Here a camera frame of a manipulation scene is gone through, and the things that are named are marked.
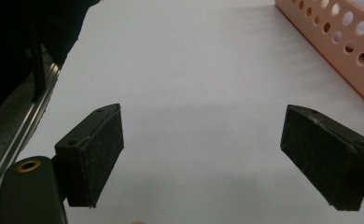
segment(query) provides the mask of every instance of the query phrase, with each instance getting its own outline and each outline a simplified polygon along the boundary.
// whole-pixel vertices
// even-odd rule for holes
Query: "white table surface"
[[[92,7],[19,160],[121,104],[125,149],[69,223],[364,223],[330,207],[279,144],[288,104],[364,135],[364,100],[273,0],[104,0]]]

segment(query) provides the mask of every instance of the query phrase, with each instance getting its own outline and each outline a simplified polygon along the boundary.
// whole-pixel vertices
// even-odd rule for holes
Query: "black object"
[[[46,89],[42,48],[62,68],[89,7],[99,0],[0,1],[0,105],[34,72],[33,101]]]
[[[364,197],[364,136],[315,110],[289,105],[281,148],[330,205],[359,210]]]
[[[66,223],[70,206],[95,207],[123,150],[119,105],[89,114],[56,145],[56,156],[10,166],[0,191],[0,224]]]

